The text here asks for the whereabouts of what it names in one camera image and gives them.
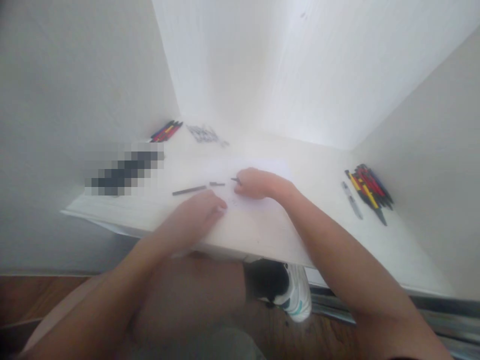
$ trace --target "blurred object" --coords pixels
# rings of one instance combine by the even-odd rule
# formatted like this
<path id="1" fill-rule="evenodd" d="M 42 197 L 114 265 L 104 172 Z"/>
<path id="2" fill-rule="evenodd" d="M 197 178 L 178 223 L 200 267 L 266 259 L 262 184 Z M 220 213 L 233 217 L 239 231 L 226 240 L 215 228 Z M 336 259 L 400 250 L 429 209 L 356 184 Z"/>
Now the blurred object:
<path id="1" fill-rule="evenodd" d="M 151 170 L 162 169 L 165 158 L 161 145 L 150 142 L 114 146 L 116 151 L 92 151 L 86 160 L 85 194 L 129 195 L 138 179 L 149 178 Z"/>

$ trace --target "white paper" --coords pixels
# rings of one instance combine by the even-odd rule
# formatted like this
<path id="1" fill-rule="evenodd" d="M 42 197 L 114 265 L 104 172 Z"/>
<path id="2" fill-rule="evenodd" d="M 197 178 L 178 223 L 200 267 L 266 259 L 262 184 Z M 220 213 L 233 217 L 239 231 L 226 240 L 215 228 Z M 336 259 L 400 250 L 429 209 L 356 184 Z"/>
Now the white paper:
<path id="1" fill-rule="evenodd" d="M 237 182 L 232 178 L 236 178 L 240 170 L 250 167 L 277 174 L 287 180 L 292 178 L 287 163 L 280 158 L 216 158 L 207 163 L 203 176 L 209 182 L 225 184 L 210 186 L 210 189 L 225 200 L 230 209 L 261 210 L 279 207 L 280 205 L 273 199 L 250 199 L 234 192 Z"/>

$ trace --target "wooden floor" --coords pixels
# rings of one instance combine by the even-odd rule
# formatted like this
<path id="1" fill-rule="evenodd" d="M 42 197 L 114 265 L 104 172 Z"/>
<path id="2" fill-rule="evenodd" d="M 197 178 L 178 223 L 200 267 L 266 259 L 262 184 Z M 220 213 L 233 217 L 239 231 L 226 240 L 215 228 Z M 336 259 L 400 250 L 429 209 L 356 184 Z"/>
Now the wooden floor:
<path id="1" fill-rule="evenodd" d="M 44 317 L 87 277 L 0 276 L 0 326 Z M 354 327 L 312 314 L 294 323 L 278 308 L 254 301 L 231 314 L 267 359 L 362 359 Z"/>

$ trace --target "white desk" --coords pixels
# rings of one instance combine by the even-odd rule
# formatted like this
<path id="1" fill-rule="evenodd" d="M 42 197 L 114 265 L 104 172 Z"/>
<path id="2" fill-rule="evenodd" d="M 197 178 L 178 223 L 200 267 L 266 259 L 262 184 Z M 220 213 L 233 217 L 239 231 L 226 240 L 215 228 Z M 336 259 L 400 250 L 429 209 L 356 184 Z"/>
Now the white desk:
<path id="1" fill-rule="evenodd" d="M 244 135 L 218 132 L 230 142 L 227 148 L 217 143 L 197 143 L 188 130 L 181 128 L 164 144 L 163 169 L 153 170 L 132 195 L 81 195 L 64 213 L 84 218 L 110 230 L 136 237 L 153 231 L 183 200 L 192 194 L 172 196 L 172 192 L 207 185 L 205 166 L 212 158 L 284 159 L 297 188 L 360 241 L 405 288 L 425 293 L 452 296 L 454 292 L 428 255 L 418 246 L 395 211 L 384 210 L 388 226 L 383 226 L 356 196 L 344 170 L 353 170 L 361 162 L 348 151 L 332 149 L 273 135 Z M 226 178 L 235 173 L 226 174 Z M 222 179 L 211 178 L 209 181 Z M 363 213 L 358 219 L 343 190 L 350 186 Z M 225 196 L 233 188 L 213 188 Z M 301 264 L 313 267 L 295 228 L 283 209 L 245 211 L 231 207 L 214 231 L 197 247 L 207 252 L 227 252 Z M 316 270 L 308 270 L 312 284 L 325 286 Z"/>

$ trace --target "right hand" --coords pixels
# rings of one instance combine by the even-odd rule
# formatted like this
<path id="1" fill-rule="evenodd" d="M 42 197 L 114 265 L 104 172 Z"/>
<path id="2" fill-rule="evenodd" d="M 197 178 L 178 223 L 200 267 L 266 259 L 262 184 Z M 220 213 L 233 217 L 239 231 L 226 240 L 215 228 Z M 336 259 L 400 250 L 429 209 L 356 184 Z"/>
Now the right hand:
<path id="1" fill-rule="evenodd" d="M 274 173 L 254 167 L 240 170 L 236 177 L 240 183 L 235 186 L 235 192 L 252 199 L 273 198 L 275 191 L 288 182 Z"/>
<path id="2" fill-rule="evenodd" d="M 181 203 L 146 239 L 164 255 L 188 249 L 200 241 L 224 214 L 227 203 L 212 190 L 202 191 Z"/>

